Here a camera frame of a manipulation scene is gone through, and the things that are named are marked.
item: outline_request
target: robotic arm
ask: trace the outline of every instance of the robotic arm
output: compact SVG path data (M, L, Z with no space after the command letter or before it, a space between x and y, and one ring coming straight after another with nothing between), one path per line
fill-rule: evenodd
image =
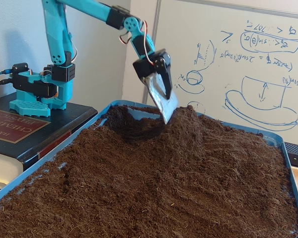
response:
M140 58L134 63L138 77L142 79L157 72L163 80L166 98L170 98L172 90L170 56L164 49L155 52L153 41L147 35L146 22L130 15L130 12L122 7L110 7L94 0L42 0L42 4L51 60L54 63L53 68L68 66L70 64L68 57L74 56L72 36L66 22L65 6L68 5L105 22L111 27L118 30L125 28L127 32L130 32L132 35L131 44ZM141 31L143 24L145 25L144 32Z
M147 86L149 93L160 109L167 123L177 107L172 92L170 56L162 49L155 52L154 44L147 35L147 23L119 6L107 6L94 0L42 0L46 34L53 64L47 65L41 73L34 73L27 63L15 64L12 78L0 81L0 85L13 83L16 100L10 102L10 109L21 115L49 117L52 109L66 109L73 95L75 77L72 36L66 21L66 5L93 16L118 30L131 33L131 41L139 59L133 63L139 79Z

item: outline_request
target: brown soil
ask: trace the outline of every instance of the brown soil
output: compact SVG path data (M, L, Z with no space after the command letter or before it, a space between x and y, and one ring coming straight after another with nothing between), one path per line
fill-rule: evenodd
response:
M260 135L191 106L167 126L106 116L0 202L0 238L298 237L290 172Z

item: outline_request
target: plastic tray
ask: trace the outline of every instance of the plastic tray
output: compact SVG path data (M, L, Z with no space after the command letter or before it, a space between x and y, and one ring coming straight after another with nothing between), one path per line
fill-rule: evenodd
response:
M124 100L118 100L118 101L112 102L101 113L99 113L93 119L91 119L90 121L88 121L85 125L83 125L75 133L73 133L69 138L67 138L65 141L63 141L61 144L59 144L57 147L55 147L50 153L48 153L41 160L39 160L36 164L34 164L30 168L28 168L25 172L23 172L16 179L14 179L12 182L10 182L7 186L5 186L3 189L1 189L0 190L0 200L5 195L7 195L11 190L13 190L15 187L17 187L18 185L20 185L22 183L22 181L24 181L28 176L30 176L32 173L34 173L36 170L38 170L44 163L46 163L47 161L53 160L54 156L59 151L63 150L66 146L68 146L70 143L72 143L72 141L80 134L80 132L83 129L90 127L102 115L104 115L105 113L107 113L108 109L111 106L115 106L115 105L127 105L127 106L134 106L134 107L140 107L140 108L150 107L150 106L145 105L145 104L134 103L134 102L124 101ZM141 111L138 111L138 110L132 110L130 108L129 108L129 112L130 112L130 114L135 119L141 119L141 118L153 118L153 119L156 119L156 118L159 118L160 117L160 115L157 115L157 114L150 114L150 113L141 112ZM106 119L104 119L99 126L102 126L105 122L106 122ZM267 141L267 143L269 145L273 145L273 146L277 146L277 147L281 148L281 150L282 150L282 152L284 154L284 157L286 159L287 167L288 168L291 167L291 164L290 164L290 161L289 161L287 152L286 152L285 143L284 143L283 139L279 135L274 134L272 132L267 132L267 131L264 131L264 130L258 130L258 129L249 128L249 127L240 126L240 125L231 124L231 123L226 123L226 122L222 122L222 124L223 125L227 125L227 126L231 126L231 127L237 128L237 129L242 129L242 130L245 130L247 132L253 132L255 134L258 134L258 133L263 134L264 139ZM297 184L296 184L296 181L295 181L295 177L294 177L294 174L293 174L292 171L291 171L291 183L292 183L293 192L294 192L295 199L297 201L297 206L298 206L298 187L297 187Z

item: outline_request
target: whiteboard drawing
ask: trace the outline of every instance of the whiteboard drawing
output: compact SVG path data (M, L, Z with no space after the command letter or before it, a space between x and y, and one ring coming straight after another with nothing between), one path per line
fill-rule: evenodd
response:
M260 128L284 131L298 125L297 113L283 107L285 92L291 87L244 77L241 91L226 93L225 105L237 116Z
M256 31L242 33L240 44L243 49L253 53L295 53L298 50L298 39L287 39Z
M187 73L186 77L180 78L182 78L182 80L178 81L178 86L187 93L200 94L205 90L204 86L201 84L203 76L199 71L192 70Z
M205 87L202 85L203 76L201 71L207 69L211 64L214 63L215 54L217 49L214 47L211 40L205 47L201 48L201 44L197 44L197 57L194 60L194 65L197 70L191 70L187 73L186 77L181 74L178 78L179 87L186 93L190 94L200 94L204 92Z
M188 103L188 106L192 106L193 109L194 109L196 112L205 114L205 107L203 106L202 103L199 103L199 102L196 102L196 101L191 101L191 102Z

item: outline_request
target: white wall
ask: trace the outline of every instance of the white wall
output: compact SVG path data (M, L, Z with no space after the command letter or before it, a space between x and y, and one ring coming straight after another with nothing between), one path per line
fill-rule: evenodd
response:
M217 0L214 2L222 2L298 14L298 0ZM157 0L131 0L131 13L147 21L149 27L148 32L151 35L155 18L156 4ZM135 60L137 60L137 55L136 53L134 53L134 49L129 44L127 47L126 56L123 99L142 103L144 96L144 86L143 84L135 83L138 80L138 77L132 67L132 63Z
M101 1L130 8L130 0ZM79 51L72 102L100 111L122 97L126 46L118 40L121 32L104 22L69 7L67 16ZM40 0L0 1L0 71L20 62L36 72L51 63ZM0 86L0 97L14 91Z

